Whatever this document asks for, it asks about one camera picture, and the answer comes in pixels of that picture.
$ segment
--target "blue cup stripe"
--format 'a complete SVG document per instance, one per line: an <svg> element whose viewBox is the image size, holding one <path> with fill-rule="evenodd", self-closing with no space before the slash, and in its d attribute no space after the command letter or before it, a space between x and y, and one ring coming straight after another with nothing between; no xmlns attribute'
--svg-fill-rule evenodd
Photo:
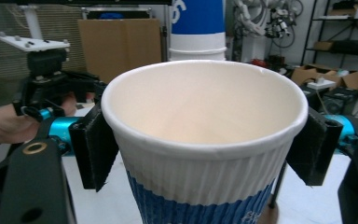
<svg viewBox="0 0 358 224"><path fill-rule="evenodd" d="M222 0L174 0L172 33L210 35L225 32Z"/></svg>
<svg viewBox="0 0 358 224"><path fill-rule="evenodd" d="M145 189L127 172L133 196L141 212L144 224L235 224L256 223L265 207L272 189L272 183L234 203L211 205L190 205L166 200Z"/></svg>

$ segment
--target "cardboard box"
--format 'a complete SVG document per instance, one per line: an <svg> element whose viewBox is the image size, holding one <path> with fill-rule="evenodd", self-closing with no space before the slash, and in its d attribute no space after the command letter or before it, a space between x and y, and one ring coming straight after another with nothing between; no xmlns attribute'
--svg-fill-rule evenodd
<svg viewBox="0 0 358 224"><path fill-rule="evenodd" d="M333 41L318 41L313 44L313 48L317 50L330 50L333 44Z"/></svg>
<svg viewBox="0 0 358 224"><path fill-rule="evenodd" d="M332 9L328 11L328 16L350 16L354 17L356 14L355 8L348 8L348 9Z"/></svg>
<svg viewBox="0 0 358 224"><path fill-rule="evenodd" d="M108 83L131 69L161 63L156 19L79 20L88 72Z"/></svg>
<svg viewBox="0 0 358 224"><path fill-rule="evenodd" d="M298 85L304 85L315 78L324 77L327 80L337 83L336 87L342 86L358 90L358 72L350 71L346 76L337 75L337 69L329 68L319 64L308 64L295 69L291 79Z"/></svg>

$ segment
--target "human hand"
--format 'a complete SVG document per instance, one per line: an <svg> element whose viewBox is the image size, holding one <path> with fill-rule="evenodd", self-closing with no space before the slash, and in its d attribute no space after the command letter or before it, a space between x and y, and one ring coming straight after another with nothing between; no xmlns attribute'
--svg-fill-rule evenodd
<svg viewBox="0 0 358 224"><path fill-rule="evenodd" d="M62 109L66 116L73 116L76 112L75 95L69 93L63 99ZM40 123L30 116L17 116L13 105L0 107L0 144L21 143L36 136Z"/></svg>

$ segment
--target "white table surface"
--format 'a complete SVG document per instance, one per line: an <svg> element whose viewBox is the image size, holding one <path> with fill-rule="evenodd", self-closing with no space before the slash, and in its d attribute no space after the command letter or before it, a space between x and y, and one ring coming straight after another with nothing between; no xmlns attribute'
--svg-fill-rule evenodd
<svg viewBox="0 0 358 224"><path fill-rule="evenodd" d="M87 111L81 110L76 115L82 116ZM120 154L99 192L83 189L75 157L63 157L62 161L73 195L77 223L142 223ZM277 199L278 223L342 223L337 189L349 162L348 157L335 154L320 187L305 186L293 169L287 166Z"/></svg>

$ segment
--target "white paper cup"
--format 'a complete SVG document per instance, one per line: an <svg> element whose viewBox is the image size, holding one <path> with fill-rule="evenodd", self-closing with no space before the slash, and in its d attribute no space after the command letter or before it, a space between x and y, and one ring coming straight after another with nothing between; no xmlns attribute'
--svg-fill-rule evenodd
<svg viewBox="0 0 358 224"><path fill-rule="evenodd" d="M144 223L255 223L308 116L286 77L206 60L124 73L102 110Z"/></svg>
<svg viewBox="0 0 358 224"><path fill-rule="evenodd" d="M210 50L176 50L170 49L170 61L182 60L217 60L224 61L226 59L226 47L221 49Z"/></svg>
<svg viewBox="0 0 358 224"><path fill-rule="evenodd" d="M172 4L171 49L210 50L226 46L222 0L178 0Z"/></svg>

